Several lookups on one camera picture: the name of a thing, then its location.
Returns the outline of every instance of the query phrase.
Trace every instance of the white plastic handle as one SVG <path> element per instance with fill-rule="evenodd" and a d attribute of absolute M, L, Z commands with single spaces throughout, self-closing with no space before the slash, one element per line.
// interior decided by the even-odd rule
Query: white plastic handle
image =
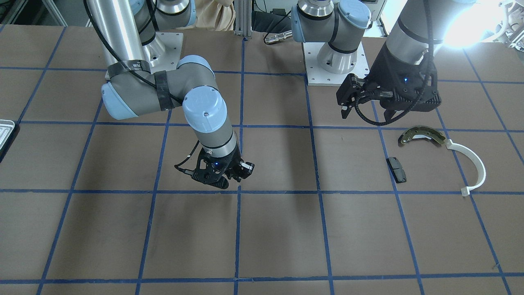
<path fill-rule="evenodd" d="M 473 152 L 469 148 L 461 144 L 454 143 L 451 139 L 444 140 L 444 143 L 446 144 L 446 148 L 448 150 L 455 150 L 457 152 L 461 152 L 465 156 L 470 158 L 470 160 L 473 162 L 473 164 L 475 164 L 475 167 L 477 168 L 477 183 L 473 186 L 466 186 L 461 189 L 462 196 L 466 197 L 470 194 L 471 190 L 478 188 L 484 183 L 484 181 L 486 181 L 486 167 L 484 166 L 484 163 L 482 163 L 481 158 L 478 157 L 478 155 L 475 154 L 475 152 Z"/>

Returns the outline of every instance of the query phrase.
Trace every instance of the beige cloth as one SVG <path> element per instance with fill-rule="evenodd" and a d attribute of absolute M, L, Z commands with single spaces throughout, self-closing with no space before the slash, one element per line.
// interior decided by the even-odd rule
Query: beige cloth
<path fill-rule="evenodd" d="M 229 31 L 234 29 L 235 8 L 233 0 L 195 0 L 196 22 L 186 28 L 210 31 Z"/>

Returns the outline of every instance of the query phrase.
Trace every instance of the light blue cover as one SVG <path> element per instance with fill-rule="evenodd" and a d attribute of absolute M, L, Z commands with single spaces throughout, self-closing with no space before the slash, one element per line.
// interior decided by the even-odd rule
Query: light blue cover
<path fill-rule="evenodd" d="M 371 12 L 366 4 L 359 0 L 341 0 L 339 11 L 350 24 L 360 29 L 367 29 L 367 24 L 371 18 Z"/>
<path fill-rule="evenodd" d="M 209 65 L 209 62 L 207 60 L 205 60 L 205 58 L 203 58 L 203 57 L 201 57 L 199 55 L 188 55 L 188 56 L 185 56 L 184 58 L 182 58 L 181 60 L 178 61 L 177 69 L 180 68 L 182 65 L 185 65 L 185 64 L 199 64 L 199 65 L 203 65 L 206 68 L 208 68 L 211 71 L 211 73 L 213 73 L 213 76 L 216 78 L 215 72 L 213 72 L 213 70 L 211 69 L 211 66 Z"/>
<path fill-rule="evenodd" d="M 107 112 L 116 120 L 138 117 L 118 95 L 111 82 L 102 85 L 102 99 Z"/>
<path fill-rule="evenodd" d="M 188 124 L 201 133 L 220 129 L 227 119 L 227 106 L 220 92 L 210 86 L 191 89 L 182 104 Z"/>
<path fill-rule="evenodd" d="M 300 24 L 300 17 L 298 16 L 298 7 L 295 5 L 291 8 L 291 30 L 293 31 L 293 40 L 304 43 L 304 32 Z"/>
<path fill-rule="evenodd" d="M 189 16 L 189 21 L 186 27 L 194 25 L 197 20 L 197 7 L 195 6 L 195 0 L 191 0 L 190 3 L 191 3 L 191 7 L 190 7 L 191 15 Z"/>
<path fill-rule="evenodd" d="M 144 0 L 129 0 L 129 5 L 131 6 L 131 11 L 133 15 L 136 15 L 142 6 L 144 5 Z"/>

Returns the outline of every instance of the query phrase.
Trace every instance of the bright light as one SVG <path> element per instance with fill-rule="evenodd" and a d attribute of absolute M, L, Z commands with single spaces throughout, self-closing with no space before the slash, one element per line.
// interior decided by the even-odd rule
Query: bright light
<path fill-rule="evenodd" d="M 494 0 L 478 0 L 451 25 L 444 43 L 451 47 L 467 47 L 482 41 L 486 31 L 495 33 L 497 24 L 503 18 L 498 3 Z"/>

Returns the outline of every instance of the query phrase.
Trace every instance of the white tray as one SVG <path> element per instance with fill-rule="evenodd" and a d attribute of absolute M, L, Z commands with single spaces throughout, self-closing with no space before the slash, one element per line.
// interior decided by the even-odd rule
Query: white tray
<path fill-rule="evenodd" d="M 9 139 L 9 136 L 15 130 L 15 122 L 9 120 L 0 120 L 0 151 Z"/>

